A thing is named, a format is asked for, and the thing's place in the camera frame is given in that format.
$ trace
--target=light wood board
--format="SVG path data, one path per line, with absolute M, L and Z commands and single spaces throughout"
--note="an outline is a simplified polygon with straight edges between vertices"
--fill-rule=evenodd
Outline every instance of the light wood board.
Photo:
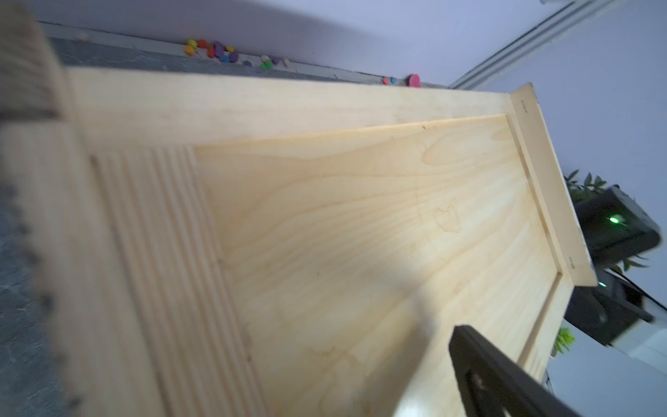
M 506 117 L 196 150 L 277 415 L 460 415 L 455 324 L 519 358 L 557 269 Z
M 539 380 L 596 285 L 530 86 L 63 76 L 8 10 L 3 175 L 75 414 L 459 416 L 454 325 Z

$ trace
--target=wooden edge strip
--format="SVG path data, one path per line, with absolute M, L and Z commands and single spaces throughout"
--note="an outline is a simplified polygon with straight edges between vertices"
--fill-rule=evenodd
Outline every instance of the wooden edge strip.
M 20 6 L 0 5 L 3 180 L 15 189 L 35 289 L 57 358 L 70 413 L 165 415 L 151 357 L 133 304 L 99 187 L 71 119 L 55 55 Z
M 532 84 L 510 94 L 508 113 L 519 152 L 544 222 L 556 266 L 576 286 L 597 286 L 584 235 L 579 226 L 556 152 L 544 124 Z
M 91 152 L 505 114 L 506 94 L 71 67 Z
M 570 277 L 563 276 L 561 273 L 556 274 L 556 279 L 544 301 L 538 319 L 516 361 L 527 374 L 538 382 L 542 381 L 573 289 L 574 284 Z

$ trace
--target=purple pebble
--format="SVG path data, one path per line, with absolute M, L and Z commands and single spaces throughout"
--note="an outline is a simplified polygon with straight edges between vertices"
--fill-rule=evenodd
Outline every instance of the purple pebble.
M 215 41 L 213 42 L 213 50 L 215 51 L 215 56 L 220 58 L 222 53 L 225 51 L 225 47 L 222 45 L 222 43 Z

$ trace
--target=black device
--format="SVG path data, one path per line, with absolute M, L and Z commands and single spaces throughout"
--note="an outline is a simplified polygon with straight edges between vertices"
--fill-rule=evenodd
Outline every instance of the black device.
M 600 268 L 660 244 L 660 227 L 617 185 L 574 206 L 593 264 Z
M 575 287 L 565 320 L 608 346 L 628 328 L 654 317 L 642 305 L 641 291 L 604 268 L 660 244 L 660 227 L 617 185 L 574 210 L 590 252 L 599 285 Z
M 596 268 L 597 287 L 575 287 L 565 320 L 604 346 L 609 346 L 639 320 L 655 317 L 642 305 L 644 296 L 634 286 Z
M 471 326 L 454 328 L 450 356 L 468 417 L 579 417 Z

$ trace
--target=pink heart-shaped stone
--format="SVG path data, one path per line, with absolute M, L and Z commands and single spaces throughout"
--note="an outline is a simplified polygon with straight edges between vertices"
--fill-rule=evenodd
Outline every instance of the pink heart-shaped stone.
M 419 80 L 419 75 L 417 74 L 412 74 L 411 76 L 408 77 L 408 86 L 409 87 L 416 87 L 420 88 L 422 86 L 421 81 Z

